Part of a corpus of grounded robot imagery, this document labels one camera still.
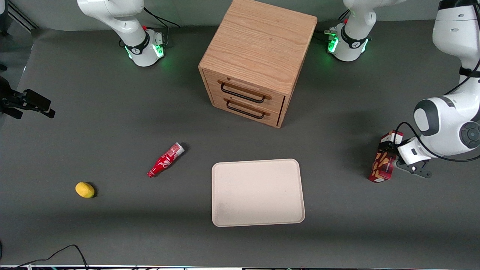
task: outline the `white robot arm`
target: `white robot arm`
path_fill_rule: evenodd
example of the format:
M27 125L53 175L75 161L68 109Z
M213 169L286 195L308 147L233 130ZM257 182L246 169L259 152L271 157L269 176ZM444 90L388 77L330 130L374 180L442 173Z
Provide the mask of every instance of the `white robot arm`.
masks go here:
M77 0L82 12L110 26L125 43L133 62L145 67L164 55L160 33L144 29L134 17L144 9L144 0Z
M328 52L341 61L354 61L367 45L367 36L377 21L374 8L391 6L406 0L343 0L344 5L351 12L348 22L339 23L326 31L332 34Z
M416 105L414 118L423 144L413 138L398 148L406 164L466 153L480 145L479 11L476 0L440 1L433 42L460 58L460 84L451 93Z

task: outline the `black cable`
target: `black cable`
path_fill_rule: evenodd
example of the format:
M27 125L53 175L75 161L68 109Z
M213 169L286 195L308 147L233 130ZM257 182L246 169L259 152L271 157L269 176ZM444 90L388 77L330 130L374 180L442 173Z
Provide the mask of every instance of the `black cable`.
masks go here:
M425 144L421 141L420 137L418 136L417 132L415 132L415 130L413 129L412 125L408 122L401 122L395 129L395 134L393 136L393 142L394 142L394 145L395 145L395 139L396 139L396 134L398 133L398 130L400 129L401 126L403 125L407 125L413 132L414 136L418 139L418 141L420 142L420 144L425 148L425 150L427 150L430 154L438 157L439 159L441 160L446 160L446 161L452 161L452 162L470 162L470 161L474 161L474 160L478 160L480 159L480 155L474 157L474 158L471 158L471 159L467 159L467 160L456 160L456 159L449 159L449 158L445 158L445 157L442 157L442 156L439 156L435 153L433 153L430 149L428 149L428 147L425 146Z
M316 37L316 36L312 36L312 37L315 38L315 39L317 39L317 40L319 40L319 41L322 41L322 42L325 41L325 40L320 39L320 38L318 38L318 37Z
M167 28L167 40L164 42L164 44L165 44L165 46L168 45L168 41L170 40L170 37L169 37L170 27L162 21L164 19L162 19L161 17L158 17L157 15L151 13L147 8L144 8L144 9L148 14L152 15L157 21L161 22Z
M164 19L164 18L162 18L162 17L159 17L159 16L151 13L146 7L144 7L144 10L145 10L148 14L154 16L155 18L160 19L160 20L164 20L164 21L166 21L167 23L171 23L171 24L176 25L176 26L178 26L178 27L180 28L180 25L178 25L178 24L176 24L176 23L174 23L174 22L171 22L171 21L169 21L169 20L167 20L167 19Z
M474 10L475 10L475 14L477 16L477 23L478 23L478 26L479 26L479 30L480 30L480 6L479 4L475 4L473 5L474 6ZM473 71L477 71L477 69L479 68L480 66L480 59L477 63L477 65L475 66L475 68L473 69ZM468 81L468 79L470 79L469 76L467 76L465 78L465 80L463 80L461 83L459 83L457 86L453 87L450 91L446 92L444 95L448 95L452 92L454 92L455 90L457 90L460 86L462 86L464 83L466 83Z
M342 15L340 15L338 20L342 21L349 13L350 13L350 10L346 10L344 13L342 13Z
M9 268L9 269L12 269L12 270L17 270L19 268L21 268L22 266L25 266L25 265L29 265L29 264L32 264L32 263L36 263L36 262L39 262L39 261L47 261L47 260L50 260L51 258L53 258L53 256L57 255L60 251L63 251L71 246L74 246L77 250L78 250L78 253L80 253L80 256L82 257L82 261L84 263L84 266L85 266L85 269L88 269L88 264L87 264L87 261L85 260L85 257L83 255L83 253L81 252L81 250L79 249L79 247L77 245L68 245L64 248L62 248L61 250L53 253L50 257L48 257L47 259L37 259L37 260L33 260L33 261L29 261L29 262L26 262L26 263L23 263L17 267L14 267L13 269L12 268Z

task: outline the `wall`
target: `wall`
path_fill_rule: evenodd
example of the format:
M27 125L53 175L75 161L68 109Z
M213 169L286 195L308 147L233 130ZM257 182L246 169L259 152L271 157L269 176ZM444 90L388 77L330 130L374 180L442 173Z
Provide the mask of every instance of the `wall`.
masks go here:
M151 12L180 25L218 25L231 0L144 0ZM317 16L319 21L336 19L345 7L341 0L260 0L275 6ZM76 0L11 0L41 28L66 31L108 29L85 16ZM379 21L430 20L437 13L439 0L407 0L376 10ZM147 26L160 24L142 12L137 16Z

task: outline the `wooden cabinet top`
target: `wooden cabinet top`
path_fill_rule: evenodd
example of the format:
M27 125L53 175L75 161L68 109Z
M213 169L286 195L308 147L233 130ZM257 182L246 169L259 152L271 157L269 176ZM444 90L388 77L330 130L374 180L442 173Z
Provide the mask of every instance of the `wooden cabinet top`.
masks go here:
M233 0L199 67L290 95L317 18Z

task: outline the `red box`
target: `red box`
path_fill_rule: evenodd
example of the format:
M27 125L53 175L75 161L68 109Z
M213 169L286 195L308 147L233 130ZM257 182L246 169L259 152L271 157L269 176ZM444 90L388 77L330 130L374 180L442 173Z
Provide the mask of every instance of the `red box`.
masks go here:
M390 180L390 178L392 177L396 154L384 152L380 149L382 149L382 145L387 142L393 143L394 137L394 144L398 145L402 142L403 133L398 132L398 134L395 136L395 130L392 130L380 139L379 150L377 152L377 156L375 157L375 161L373 162L372 171L368 176L368 180L374 183L380 183L386 180Z

